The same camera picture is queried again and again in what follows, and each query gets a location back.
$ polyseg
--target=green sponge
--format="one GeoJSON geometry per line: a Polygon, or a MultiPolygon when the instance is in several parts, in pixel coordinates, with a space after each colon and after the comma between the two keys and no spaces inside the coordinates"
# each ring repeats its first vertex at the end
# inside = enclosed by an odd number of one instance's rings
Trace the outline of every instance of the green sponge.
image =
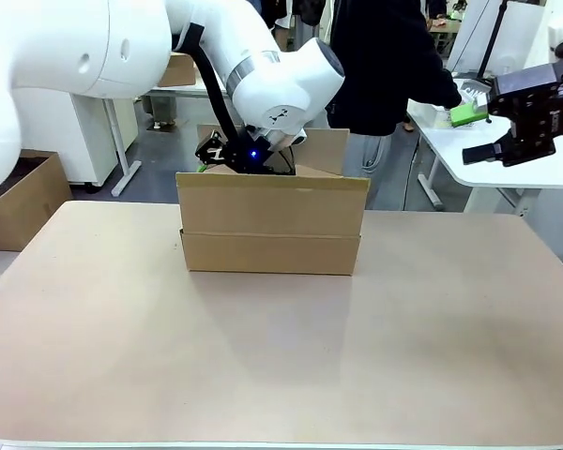
{"type": "Polygon", "coordinates": [[[474,103],[467,103],[450,110],[450,122],[453,127],[460,127],[487,118],[488,111],[478,110],[474,103]]]}

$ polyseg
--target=black pole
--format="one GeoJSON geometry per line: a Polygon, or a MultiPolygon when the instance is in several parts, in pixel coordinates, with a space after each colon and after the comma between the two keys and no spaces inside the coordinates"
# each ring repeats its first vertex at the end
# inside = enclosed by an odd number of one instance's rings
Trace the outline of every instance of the black pole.
{"type": "Polygon", "coordinates": [[[503,0],[503,3],[498,8],[498,16],[496,16],[495,28],[492,30],[490,35],[490,41],[488,42],[488,47],[486,47],[486,53],[484,58],[481,60],[481,66],[478,71],[478,80],[484,78],[484,73],[488,67],[488,62],[490,61],[490,56],[492,56],[492,50],[495,48],[496,38],[498,38],[498,32],[500,31],[500,25],[503,23],[505,18],[505,13],[507,12],[509,0],[503,0]]]}

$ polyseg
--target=brown cardboard box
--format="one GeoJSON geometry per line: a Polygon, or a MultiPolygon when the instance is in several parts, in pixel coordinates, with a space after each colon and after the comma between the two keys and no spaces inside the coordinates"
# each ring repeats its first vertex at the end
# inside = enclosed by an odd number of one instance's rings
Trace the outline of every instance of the brown cardboard box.
{"type": "Polygon", "coordinates": [[[56,153],[23,150],[0,186],[0,250],[21,251],[71,190],[56,153]]]}
{"type": "Polygon", "coordinates": [[[171,53],[169,65],[160,79],[159,87],[191,86],[196,84],[194,61],[187,54],[171,53]]]}
{"type": "Polygon", "coordinates": [[[189,270],[352,275],[369,181],[338,175],[346,130],[307,134],[297,176],[177,174],[189,270]]]}

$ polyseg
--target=floor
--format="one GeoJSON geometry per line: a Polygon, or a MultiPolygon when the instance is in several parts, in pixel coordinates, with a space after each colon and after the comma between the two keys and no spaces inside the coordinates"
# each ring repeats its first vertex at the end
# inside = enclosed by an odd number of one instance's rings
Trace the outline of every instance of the floor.
{"type": "MultiPolygon", "coordinates": [[[[81,187],[73,189],[78,200],[106,202],[138,203],[177,203],[175,173],[195,172],[198,162],[191,152],[182,152],[181,131],[171,133],[148,131],[152,125],[150,116],[145,114],[141,104],[136,104],[140,134],[128,151],[128,160],[139,159],[143,166],[118,199],[113,198],[111,189],[121,177],[120,169],[107,180],[101,191],[89,194],[81,187]]],[[[325,121],[319,120],[314,125],[321,127],[325,121]]],[[[380,187],[374,209],[399,211],[433,211],[432,205],[423,193],[417,181],[419,172],[429,173],[432,166],[432,152],[423,144],[420,148],[423,158],[420,167],[411,168],[411,161],[417,145],[418,134],[406,133],[401,126],[393,135],[387,166],[384,168],[386,179],[380,187]]],[[[461,212],[464,209],[470,189],[456,183],[441,168],[436,176],[435,190],[442,198],[447,211],[461,212]]],[[[15,259],[16,253],[0,252],[0,275],[15,259]]]]}

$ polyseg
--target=open cardboard box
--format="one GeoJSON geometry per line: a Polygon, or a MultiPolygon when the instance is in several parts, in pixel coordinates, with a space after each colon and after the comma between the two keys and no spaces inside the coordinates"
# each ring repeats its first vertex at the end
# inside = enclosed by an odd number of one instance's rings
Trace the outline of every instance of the open cardboard box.
{"type": "Polygon", "coordinates": [[[60,205],[71,199],[58,154],[23,150],[0,185],[0,250],[23,250],[60,205]]]}
{"type": "Polygon", "coordinates": [[[196,71],[191,56],[171,53],[169,64],[159,81],[159,87],[192,86],[196,84],[196,71]]]}
{"type": "Polygon", "coordinates": [[[347,130],[306,131],[296,176],[177,174],[189,270],[352,275],[369,180],[340,176],[347,130]]]}

